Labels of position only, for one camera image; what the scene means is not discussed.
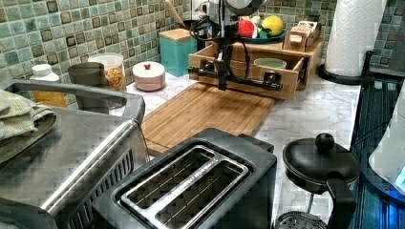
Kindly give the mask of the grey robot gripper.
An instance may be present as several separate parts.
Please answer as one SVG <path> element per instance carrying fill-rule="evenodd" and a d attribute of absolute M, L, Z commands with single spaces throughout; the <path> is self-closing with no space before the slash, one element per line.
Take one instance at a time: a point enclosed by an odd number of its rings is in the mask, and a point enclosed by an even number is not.
<path fill-rule="evenodd" d="M 211 37 L 214 41 L 235 39 L 237 24 L 242 16 L 257 12 L 267 0 L 210 0 L 206 15 L 211 23 Z M 230 74 L 231 45 L 223 43 L 219 46 L 218 56 L 214 61 L 218 88 L 227 89 L 227 77 Z"/>

